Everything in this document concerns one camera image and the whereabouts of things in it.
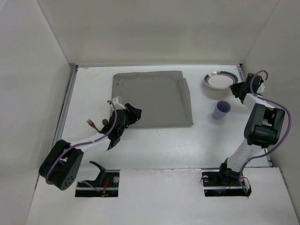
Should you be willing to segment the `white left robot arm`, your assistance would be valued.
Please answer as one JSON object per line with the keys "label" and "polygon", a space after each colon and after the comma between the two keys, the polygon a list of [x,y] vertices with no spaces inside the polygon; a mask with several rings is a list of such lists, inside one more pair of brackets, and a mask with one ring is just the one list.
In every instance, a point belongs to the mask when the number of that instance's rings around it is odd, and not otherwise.
{"label": "white left robot arm", "polygon": [[48,185],[54,185],[63,191],[76,181],[100,192],[97,186],[108,183],[105,179],[105,168],[94,161],[90,163],[99,169],[98,175],[92,180],[77,179],[82,160],[88,151],[105,152],[114,148],[120,142],[124,131],[140,120],[142,110],[129,103],[122,105],[116,100],[107,102],[113,112],[108,122],[95,135],[75,142],[61,139],[54,144],[38,171]]}

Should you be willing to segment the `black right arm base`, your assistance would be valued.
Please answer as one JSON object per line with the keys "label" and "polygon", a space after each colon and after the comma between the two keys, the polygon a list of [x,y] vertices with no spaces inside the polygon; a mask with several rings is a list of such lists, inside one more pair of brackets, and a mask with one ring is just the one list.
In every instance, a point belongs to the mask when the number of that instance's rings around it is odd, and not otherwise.
{"label": "black right arm base", "polygon": [[226,161],[217,169],[202,170],[200,183],[203,186],[205,197],[249,197],[252,193],[248,178],[227,168]]}

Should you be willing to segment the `lilac plastic cup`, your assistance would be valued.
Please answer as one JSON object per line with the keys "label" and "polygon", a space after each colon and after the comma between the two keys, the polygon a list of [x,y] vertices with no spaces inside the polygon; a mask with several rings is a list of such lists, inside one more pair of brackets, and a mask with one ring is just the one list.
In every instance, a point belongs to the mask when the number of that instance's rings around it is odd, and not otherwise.
{"label": "lilac plastic cup", "polygon": [[216,120],[223,119],[231,110],[231,105],[226,101],[217,102],[212,117]]}

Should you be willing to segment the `white plate green rim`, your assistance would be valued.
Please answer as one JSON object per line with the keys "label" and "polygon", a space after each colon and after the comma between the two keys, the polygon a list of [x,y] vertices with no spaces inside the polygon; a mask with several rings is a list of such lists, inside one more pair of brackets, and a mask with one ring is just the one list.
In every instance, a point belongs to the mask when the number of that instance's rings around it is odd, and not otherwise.
{"label": "white plate green rim", "polygon": [[228,89],[231,85],[237,84],[239,82],[238,77],[227,71],[215,71],[207,74],[203,82],[210,88],[213,89]]}

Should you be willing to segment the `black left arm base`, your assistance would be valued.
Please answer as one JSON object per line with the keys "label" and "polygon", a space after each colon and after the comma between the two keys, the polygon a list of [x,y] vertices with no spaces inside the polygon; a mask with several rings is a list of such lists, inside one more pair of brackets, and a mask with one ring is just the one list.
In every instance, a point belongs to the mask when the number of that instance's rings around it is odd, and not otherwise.
{"label": "black left arm base", "polygon": [[98,168],[97,177],[78,182],[75,197],[118,197],[120,170],[107,170],[94,161],[89,163]]}

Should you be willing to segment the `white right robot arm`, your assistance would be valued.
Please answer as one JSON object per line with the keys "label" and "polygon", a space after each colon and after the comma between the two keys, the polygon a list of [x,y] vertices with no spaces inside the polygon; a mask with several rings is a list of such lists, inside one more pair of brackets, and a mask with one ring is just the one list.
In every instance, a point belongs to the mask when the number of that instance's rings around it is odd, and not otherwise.
{"label": "white right robot arm", "polygon": [[251,110],[244,129],[244,140],[233,155],[220,166],[220,174],[237,178],[249,161],[260,158],[260,149],[276,145],[279,141],[287,110],[271,105],[261,96],[264,79],[257,73],[249,73],[244,82],[230,86],[232,94]]}

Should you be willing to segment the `grey cloth placemat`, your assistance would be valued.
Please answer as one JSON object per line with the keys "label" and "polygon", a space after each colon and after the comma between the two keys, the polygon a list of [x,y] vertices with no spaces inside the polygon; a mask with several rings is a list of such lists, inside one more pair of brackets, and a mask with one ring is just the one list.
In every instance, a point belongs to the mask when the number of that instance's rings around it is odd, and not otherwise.
{"label": "grey cloth placemat", "polygon": [[130,128],[187,128],[193,126],[190,90],[182,71],[117,73],[112,97],[142,111]]}

